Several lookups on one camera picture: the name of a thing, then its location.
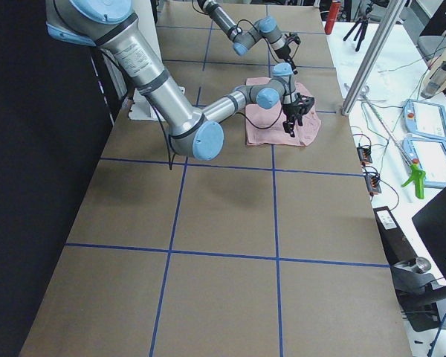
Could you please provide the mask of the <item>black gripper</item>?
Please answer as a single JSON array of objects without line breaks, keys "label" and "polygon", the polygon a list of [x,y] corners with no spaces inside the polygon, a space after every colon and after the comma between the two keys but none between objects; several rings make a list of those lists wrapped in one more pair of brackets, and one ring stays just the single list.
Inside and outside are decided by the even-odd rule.
[{"label": "black gripper", "polygon": [[303,125],[303,115],[307,113],[307,97],[296,99],[293,103],[283,105],[285,121],[282,123],[285,133],[295,137],[294,127]]},{"label": "black gripper", "polygon": [[294,64],[293,58],[291,57],[291,49],[288,45],[284,45],[281,48],[275,49],[274,53],[280,60],[283,60],[291,66],[293,74],[297,74],[297,67]]}]

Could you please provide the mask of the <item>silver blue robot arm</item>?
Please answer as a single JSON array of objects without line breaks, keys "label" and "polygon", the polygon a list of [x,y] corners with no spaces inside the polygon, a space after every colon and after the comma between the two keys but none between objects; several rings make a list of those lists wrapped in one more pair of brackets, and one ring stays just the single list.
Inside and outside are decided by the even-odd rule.
[{"label": "silver blue robot arm", "polygon": [[299,93],[295,84],[297,70],[289,45],[299,43],[300,39],[295,33],[283,34],[272,16],[255,21],[249,30],[242,30],[216,1],[198,3],[202,12],[226,33],[239,56],[264,39],[281,60],[268,83],[239,86],[199,109],[184,96],[140,32],[138,15],[130,1],[47,1],[45,5],[51,37],[112,53],[138,92],[167,122],[167,149],[177,155],[201,161],[214,159],[224,144],[220,123],[248,104],[271,109],[280,103],[286,116],[282,126],[290,136],[314,105],[314,98]]},{"label": "silver blue robot arm", "polygon": [[209,16],[233,43],[233,49],[239,56],[244,56],[259,41],[264,41],[272,49],[274,56],[291,66],[294,74],[297,67],[291,54],[291,44],[300,45],[301,40],[296,33],[283,33],[273,16],[266,16],[251,22],[241,19],[235,22],[217,1],[197,1],[200,10]]}]

